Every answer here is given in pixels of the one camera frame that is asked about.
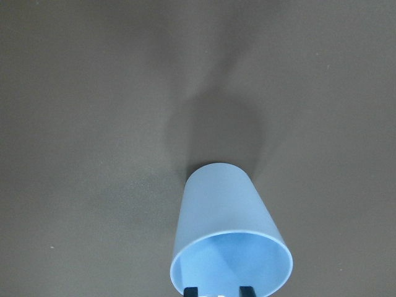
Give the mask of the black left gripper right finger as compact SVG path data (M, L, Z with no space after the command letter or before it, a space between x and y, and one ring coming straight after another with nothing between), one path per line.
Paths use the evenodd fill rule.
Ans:
M239 287L240 297L254 297L254 289L251 286L240 286Z

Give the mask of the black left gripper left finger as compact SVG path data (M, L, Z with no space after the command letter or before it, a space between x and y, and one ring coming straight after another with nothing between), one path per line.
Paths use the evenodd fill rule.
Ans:
M186 287L183 290L184 297L198 297L198 287Z

